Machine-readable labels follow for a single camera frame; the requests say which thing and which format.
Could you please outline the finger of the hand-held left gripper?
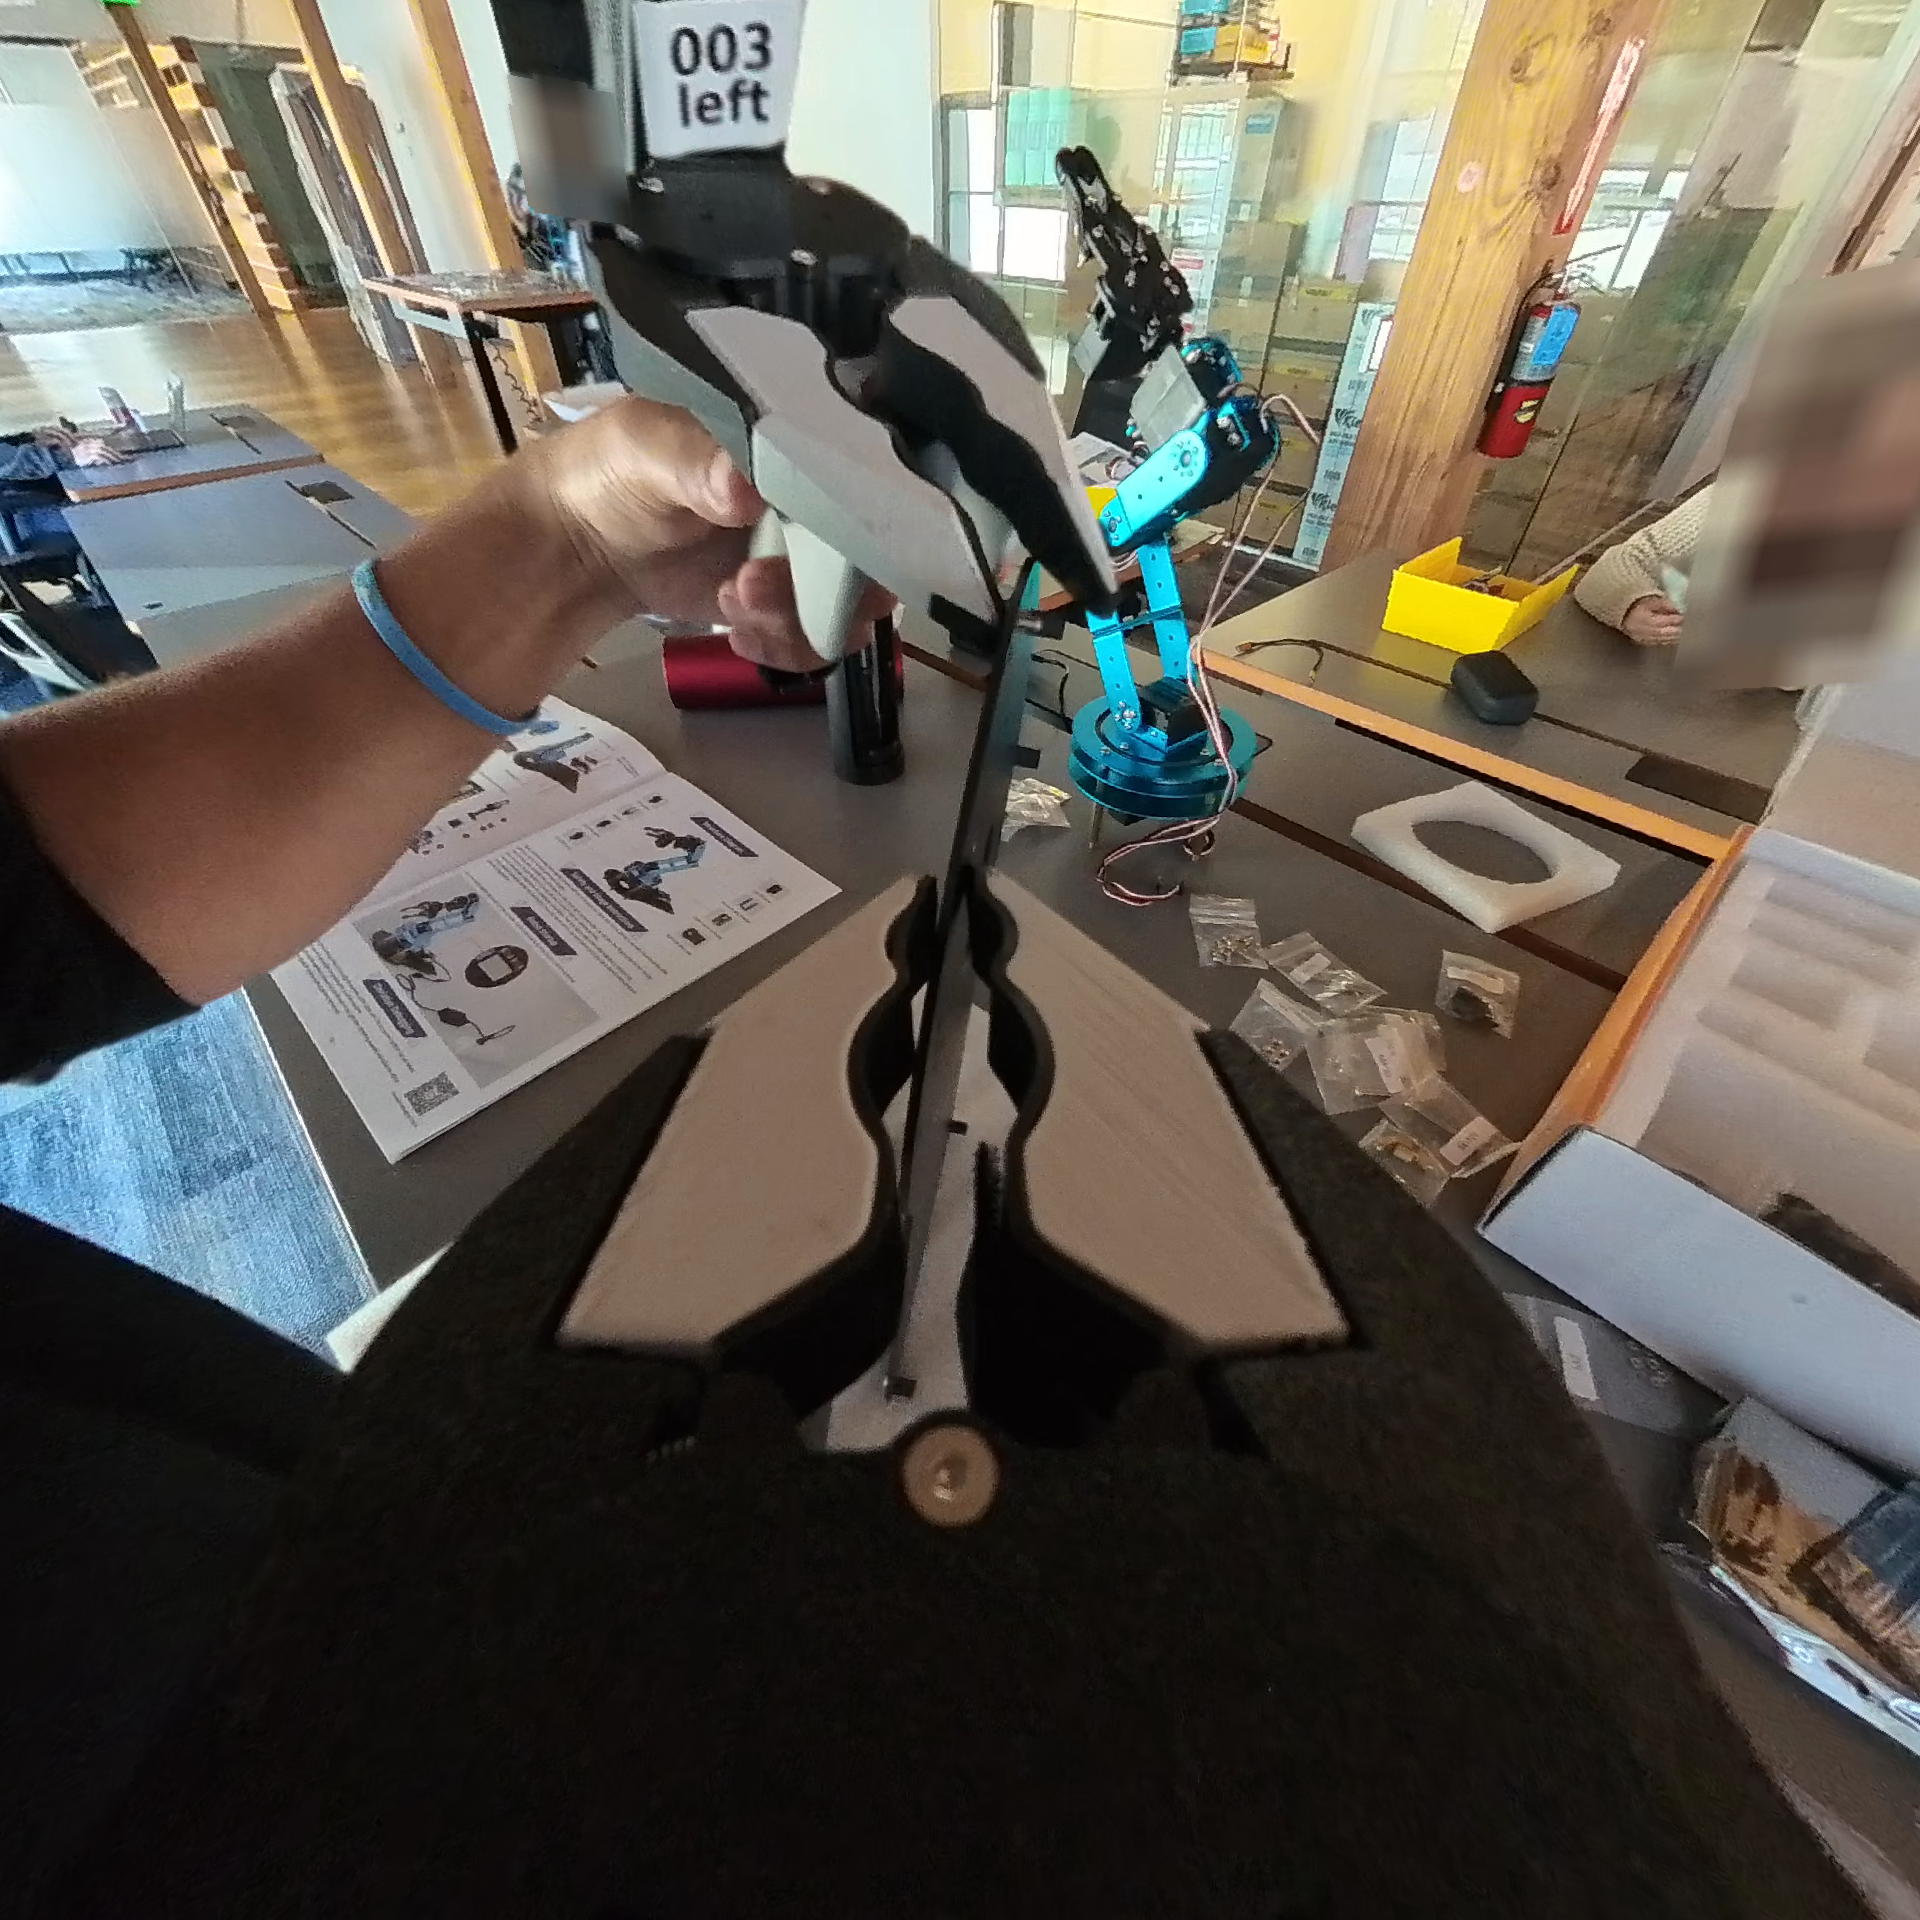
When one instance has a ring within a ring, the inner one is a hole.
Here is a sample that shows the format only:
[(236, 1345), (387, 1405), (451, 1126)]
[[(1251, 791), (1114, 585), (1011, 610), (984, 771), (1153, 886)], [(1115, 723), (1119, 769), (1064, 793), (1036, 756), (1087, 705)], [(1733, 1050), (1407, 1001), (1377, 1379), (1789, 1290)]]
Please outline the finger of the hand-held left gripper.
[(1002, 607), (956, 500), (834, 383), (810, 326), (748, 307), (698, 307), (689, 323), (748, 397), (752, 482), (771, 510), (899, 597), (923, 589), (968, 613)]
[(1114, 554), (1067, 451), (1044, 374), (952, 295), (901, 299), (881, 324), (873, 410), (945, 445), (965, 487), (1082, 602), (1114, 602)]

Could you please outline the yellow bin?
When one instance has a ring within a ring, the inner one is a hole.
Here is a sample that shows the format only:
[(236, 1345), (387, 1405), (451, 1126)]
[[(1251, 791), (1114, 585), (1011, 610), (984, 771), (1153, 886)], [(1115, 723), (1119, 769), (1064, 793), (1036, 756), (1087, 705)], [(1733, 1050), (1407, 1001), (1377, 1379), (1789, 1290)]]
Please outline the yellow bin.
[(1530, 583), (1466, 565), (1461, 546), (1464, 540), (1455, 538), (1394, 566), (1383, 634), (1455, 657), (1498, 654), (1537, 629), (1579, 574), (1579, 565), (1571, 565)]

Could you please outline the clear plastic bag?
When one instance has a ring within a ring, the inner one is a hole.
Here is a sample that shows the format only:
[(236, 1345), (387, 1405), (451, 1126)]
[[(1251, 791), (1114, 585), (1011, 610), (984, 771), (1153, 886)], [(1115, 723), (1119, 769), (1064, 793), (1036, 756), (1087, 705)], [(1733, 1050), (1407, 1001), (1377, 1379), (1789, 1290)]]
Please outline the clear plastic bag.
[(1723, 1397), (1593, 1311), (1522, 1291), (1506, 1291), (1504, 1303), (1572, 1404), (1593, 1417), (1690, 1442), (1722, 1419)]

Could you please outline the black cylinder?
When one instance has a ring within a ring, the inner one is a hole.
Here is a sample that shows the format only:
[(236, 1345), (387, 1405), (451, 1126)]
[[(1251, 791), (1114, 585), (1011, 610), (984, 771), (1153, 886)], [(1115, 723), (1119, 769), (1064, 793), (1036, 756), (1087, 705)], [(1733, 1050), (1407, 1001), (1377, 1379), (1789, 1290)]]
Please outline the black cylinder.
[(826, 679), (834, 772), (850, 783), (891, 783), (906, 772), (906, 660), (897, 613), (881, 615), (869, 642), (848, 646)]

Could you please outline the pile of small hardware bags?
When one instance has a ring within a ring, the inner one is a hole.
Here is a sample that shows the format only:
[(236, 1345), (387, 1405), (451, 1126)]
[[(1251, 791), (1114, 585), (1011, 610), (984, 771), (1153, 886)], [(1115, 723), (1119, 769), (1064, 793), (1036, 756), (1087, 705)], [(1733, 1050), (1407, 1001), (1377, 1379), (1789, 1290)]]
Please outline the pile of small hardware bags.
[(1016, 774), (997, 877), (1084, 930), (1103, 951), (1179, 1001), (1203, 1026), (1229, 1031), (1260, 1058), (1260, 1085), (1291, 1075), (1416, 1199), (1480, 1179), (1519, 1153), (1521, 1106), (1485, 1110), (1471, 1087), (1496, 1084), (1491, 1026), (1439, 1015), (1445, 981), (1439, 918), (1412, 901), (1232, 813), (1217, 850), (1129, 860), (1133, 890), (1172, 886), (1163, 903), (1108, 899), (1084, 849), (1091, 805), (1036, 771)]

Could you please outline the black metal base plate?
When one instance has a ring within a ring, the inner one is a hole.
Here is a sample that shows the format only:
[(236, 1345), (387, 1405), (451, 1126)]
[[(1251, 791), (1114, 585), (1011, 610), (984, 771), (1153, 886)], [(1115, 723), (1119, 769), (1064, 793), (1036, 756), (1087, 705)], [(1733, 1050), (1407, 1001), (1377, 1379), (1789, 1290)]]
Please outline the black metal base plate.
[(1011, 606), (1003, 613), (993, 671), (981, 694), (973, 750), (939, 890), (933, 972), (922, 1004), (919, 1054), (899, 1163), (903, 1310), (883, 1375), (883, 1397), (891, 1404), (911, 1401), (917, 1394), (917, 1379), (907, 1365), (907, 1330), (925, 1275), (933, 1212), (945, 1177), (954, 1102), (976, 999), (969, 901), (973, 881), (995, 865), (1003, 809), (1018, 774), (1025, 699), (1036, 642), (1025, 631), (1023, 615), (1029, 588), (1037, 575), (1040, 565), (1025, 561)]

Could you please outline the person's left forearm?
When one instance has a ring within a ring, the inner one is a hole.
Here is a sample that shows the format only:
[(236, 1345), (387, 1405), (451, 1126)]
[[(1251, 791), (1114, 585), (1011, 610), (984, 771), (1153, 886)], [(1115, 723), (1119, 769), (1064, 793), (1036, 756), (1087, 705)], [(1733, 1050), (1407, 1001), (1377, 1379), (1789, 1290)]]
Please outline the person's left forearm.
[[(484, 705), (463, 508), (377, 578)], [(219, 654), (8, 721), (4, 793), (87, 908), (203, 1005), (333, 929), (496, 742), (399, 667), (346, 585)]]

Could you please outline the person's black top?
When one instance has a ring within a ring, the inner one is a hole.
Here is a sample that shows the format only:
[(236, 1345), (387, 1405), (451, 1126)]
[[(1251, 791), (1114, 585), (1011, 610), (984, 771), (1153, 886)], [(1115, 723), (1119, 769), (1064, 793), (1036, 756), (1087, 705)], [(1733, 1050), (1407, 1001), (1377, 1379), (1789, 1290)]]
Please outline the person's black top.
[[(333, 922), (371, 865), (213, 791), (82, 799), (4, 755), (4, 1078), (192, 1015)], [(4, 1916), (108, 1838), (273, 1534), (338, 1375), (141, 1265), (4, 1209)]]

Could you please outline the blue wristband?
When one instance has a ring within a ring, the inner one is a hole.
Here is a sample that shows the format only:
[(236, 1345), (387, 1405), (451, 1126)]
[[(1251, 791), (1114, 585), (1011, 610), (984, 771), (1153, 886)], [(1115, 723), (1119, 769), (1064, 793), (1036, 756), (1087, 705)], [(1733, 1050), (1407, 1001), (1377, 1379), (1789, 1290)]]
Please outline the blue wristband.
[(442, 706), (453, 718), (463, 721), (472, 730), (484, 732), (496, 741), (525, 733), (546, 733), (559, 727), (559, 723), (546, 721), (540, 708), (532, 708), (521, 716), (506, 716), (500, 711), (493, 711), (482, 701), (474, 699), (474, 694), (466, 687), (451, 679), (442, 669), (442, 666), (416, 645), (411, 634), (402, 629), (380, 585), (376, 561), (362, 561), (353, 570), (349, 589), (359, 615), (365, 619), (384, 652), (413, 683), (421, 685), (421, 691), (436, 706)]

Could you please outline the person's left hand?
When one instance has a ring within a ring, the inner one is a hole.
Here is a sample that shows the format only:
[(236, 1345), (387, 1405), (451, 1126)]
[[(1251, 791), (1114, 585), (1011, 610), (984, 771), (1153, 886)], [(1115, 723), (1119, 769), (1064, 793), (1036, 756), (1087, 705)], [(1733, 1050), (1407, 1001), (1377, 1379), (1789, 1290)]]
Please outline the person's left hand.
[(794, 574), (752, 554), (767, 502), (714, 434), (677, 407), (627, 397), (511, 457), (463, 508), (477, 594), (472, 691), (525, 714), (616, 626), (640, 615), (730, 631), (749, 662), (824, 660)]

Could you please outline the silver foil bag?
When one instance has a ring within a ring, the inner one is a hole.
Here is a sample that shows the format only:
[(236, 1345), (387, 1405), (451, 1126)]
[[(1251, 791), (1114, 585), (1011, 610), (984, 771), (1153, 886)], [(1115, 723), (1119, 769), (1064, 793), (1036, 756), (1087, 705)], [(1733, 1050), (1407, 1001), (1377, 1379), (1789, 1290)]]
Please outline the silver foil bag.
[(1696, 1452), (1690, 1524), (1784, 1667), (1915, 1758), (1915, 1481), (1741, 1399)]

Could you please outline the red fire extinguisher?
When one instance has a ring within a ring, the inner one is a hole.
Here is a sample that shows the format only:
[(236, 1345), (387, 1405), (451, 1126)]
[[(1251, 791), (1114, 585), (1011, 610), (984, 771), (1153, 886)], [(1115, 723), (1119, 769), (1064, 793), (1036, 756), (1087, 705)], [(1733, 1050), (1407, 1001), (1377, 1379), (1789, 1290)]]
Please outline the red fire extinguisher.
[(1564, 269), (1545, 269), (1508, 330), (1496, 382), (1485, 395), (1475, 451), (1496, 462), (1519, 459), (1577, 332), (1579, 303)]

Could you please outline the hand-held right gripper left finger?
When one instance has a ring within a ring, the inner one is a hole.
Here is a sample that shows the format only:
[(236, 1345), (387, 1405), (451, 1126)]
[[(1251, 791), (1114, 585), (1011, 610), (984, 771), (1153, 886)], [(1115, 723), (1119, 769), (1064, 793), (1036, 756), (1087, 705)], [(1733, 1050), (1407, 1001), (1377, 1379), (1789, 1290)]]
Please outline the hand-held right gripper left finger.
[(692, 1365), (873, 1365), (897, 1330), (903, 1237), (888, 1103), (933, 877), (897, 881), (708, 1028), (559, 1341)]

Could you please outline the wooden post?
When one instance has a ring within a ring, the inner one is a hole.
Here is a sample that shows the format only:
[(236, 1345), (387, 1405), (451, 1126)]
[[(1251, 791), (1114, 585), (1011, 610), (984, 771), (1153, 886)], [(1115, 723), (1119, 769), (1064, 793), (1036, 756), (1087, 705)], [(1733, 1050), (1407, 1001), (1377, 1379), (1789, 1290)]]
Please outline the wooden post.
[(1488, 2), (1322, 570), (1466, 531), (1485, 397), (1557, 274), (1666, 2)]

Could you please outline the wooden table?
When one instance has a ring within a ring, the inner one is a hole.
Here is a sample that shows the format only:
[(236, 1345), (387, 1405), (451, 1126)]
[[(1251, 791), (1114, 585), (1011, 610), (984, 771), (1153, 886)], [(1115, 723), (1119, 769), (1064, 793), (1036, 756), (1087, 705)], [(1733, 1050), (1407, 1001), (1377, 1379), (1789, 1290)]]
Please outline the wooden table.
[(546, 394), (564, 383), (561, 330), (594, 310), (592, 295), (572, 278), (541, 271), (373, 274), (362, 285), (384, 299), (410, 330), (464, 342), (504, 452), (515, 455), (521, 429), (532, 438), (546, 423)]

